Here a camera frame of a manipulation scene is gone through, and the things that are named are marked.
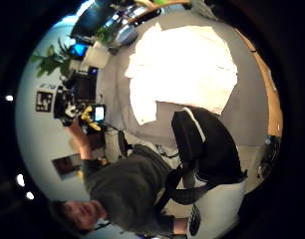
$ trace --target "wall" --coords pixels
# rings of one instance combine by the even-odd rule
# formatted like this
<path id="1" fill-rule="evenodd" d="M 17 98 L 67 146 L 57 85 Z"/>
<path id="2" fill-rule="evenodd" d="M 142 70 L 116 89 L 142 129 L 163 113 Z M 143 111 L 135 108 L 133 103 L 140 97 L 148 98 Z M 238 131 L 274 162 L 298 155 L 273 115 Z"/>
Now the wall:
<path id="1" fill-rule="evenodd" d="M 57 24 L 50 29 L 35 51 L 45 55 L 50 44 L 57 49 L 58 37 L 69 44 L 67 37 L 73 28 L 72 23 Z M 28 62 L 21 78 L 16 101 L 16 133 L 24 163 L 36 185 L 49 199 L 89 199 L 83 181 L 79 177 L 61 180 L 52 160 L 74 154 L 69 146 L 69 135 L 59 120 L 53 119 L 52 113 L 36 113 L 35 98 L 37 88 L 42 83 L 60 85 L 60 73 L 55 70 L 50 76 L 36 77 L 37 63 Z M 118 226 L 108 226 L 98 232 L 86 236 L 95 238 L 136 238 L 133 233 L 125 232 Z"/>

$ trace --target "gray shirt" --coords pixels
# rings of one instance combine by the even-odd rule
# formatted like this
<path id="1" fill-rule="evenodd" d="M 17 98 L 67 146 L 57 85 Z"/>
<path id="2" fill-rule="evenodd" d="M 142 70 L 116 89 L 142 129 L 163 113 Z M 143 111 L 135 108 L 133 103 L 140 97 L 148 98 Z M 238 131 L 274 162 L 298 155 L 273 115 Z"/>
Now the gray shirt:
<path id="1" fill-rule="evenodd" d="M 142 145 L 108 166 L 91 160 L 84 163 L 91 199 L 102 203 L 113 224 L 139 234 L 172 234 L 173 218 L 155 213 L 153 207 L 170 171 L 158 154 Z"/>

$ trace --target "gray desk surface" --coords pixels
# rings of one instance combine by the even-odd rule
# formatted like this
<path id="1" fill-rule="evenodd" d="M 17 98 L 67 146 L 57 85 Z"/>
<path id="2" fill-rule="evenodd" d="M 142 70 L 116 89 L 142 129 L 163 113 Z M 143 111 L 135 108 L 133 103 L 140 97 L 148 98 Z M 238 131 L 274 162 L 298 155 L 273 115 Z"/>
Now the gray desk surface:
<path id="1" fill-rule="evenodd" d="M 259 68 L 239 34 L 223 23 L 213 22 L 190 11 L 175 11 L 139 25 L 137 41 L 145 30 L 156 22 L 159 22 L 163 29 L 212 26 L 217 35 L 226 41 L 238 68 L 238 83 L 219 119 L 229 129 L 236 144 L 261 145 L 267 134 L 267 97 Z M 102 103 L 107 105 L 106 121 L 113 126 L 125 129 L 143 140 L 174 147 L 175 140 L 170 122 L 173 112 L 181 106 L 157 103 L 157 120 L 144 125 L 139 125 L 134 117 L 130 103 L 130 79 L 125 77 L 124 73 L 137 41 L 122 47 L 116 56 L 111 56 L 106 67 L 100 70 L 97 101 L 102 94 Z"/>

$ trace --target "potted plant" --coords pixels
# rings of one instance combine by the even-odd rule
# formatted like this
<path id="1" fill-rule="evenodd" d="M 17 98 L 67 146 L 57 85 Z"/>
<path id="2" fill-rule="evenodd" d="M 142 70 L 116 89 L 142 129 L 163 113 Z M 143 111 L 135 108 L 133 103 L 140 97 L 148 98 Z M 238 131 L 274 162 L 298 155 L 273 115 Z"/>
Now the potted plant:
<path id="1" fill-rule="evenodd" d="M 51 75 L 55 69 L 60 68 L 63 76 L 68 77 L 69 66 L 71 63 L 71 55 L 69 48 L 62 44 L 60 38 L 58 39 L 59 51 L 55 51 L 55 47 L 51 44 L 46 50 L 46 56 L 35 52 L 31 57 L 31 62 L 40 62 L 37 66 L 37 77 L 40 78 L 44 74 Z"/>
<path id="2" fill-rule="evenodd" d="M 95 32 L 95 37 L 99 42 L 101 42 L 104 46 L 108 47 L 110 43 L 113 41 L 112 29 L 110 27 L 100 27 Z"/>

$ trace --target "man's arm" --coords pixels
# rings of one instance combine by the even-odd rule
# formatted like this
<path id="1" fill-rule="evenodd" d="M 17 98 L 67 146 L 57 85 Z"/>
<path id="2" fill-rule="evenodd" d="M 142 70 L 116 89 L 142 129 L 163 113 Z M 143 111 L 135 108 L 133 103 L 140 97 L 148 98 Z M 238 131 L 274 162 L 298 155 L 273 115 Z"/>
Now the man's arm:
<path id="1" fill-rule="evenodd" d="M 70 126 L 66 127 L 67 132 L 71 135 L 80 153 L 81 159 L 93 159 L 91 145 L 88 137 L 74 120 Z"/>

